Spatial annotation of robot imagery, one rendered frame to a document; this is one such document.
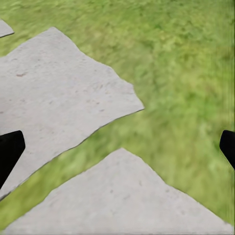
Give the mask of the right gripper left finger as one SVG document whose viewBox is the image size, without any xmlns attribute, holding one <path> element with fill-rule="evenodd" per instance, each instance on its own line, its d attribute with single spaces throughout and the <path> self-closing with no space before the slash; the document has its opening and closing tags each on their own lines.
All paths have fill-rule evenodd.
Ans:
<svg viewBox="0 0 235 235">
<path fill-rule="evenodd" d="M 22 131 L 0 136 L 0 189 L 25 150 Z"/>
</svg>

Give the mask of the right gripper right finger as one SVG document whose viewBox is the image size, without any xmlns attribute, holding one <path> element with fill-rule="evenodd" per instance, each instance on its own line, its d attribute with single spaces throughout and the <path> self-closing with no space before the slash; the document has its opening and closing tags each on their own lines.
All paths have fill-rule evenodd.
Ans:
<svg viewBox="0 0 235 235">
<path fill-rule="evenodd" d="M 223 131 L 219 147 L 235 170 L 235 132 Z"/>
</svg>

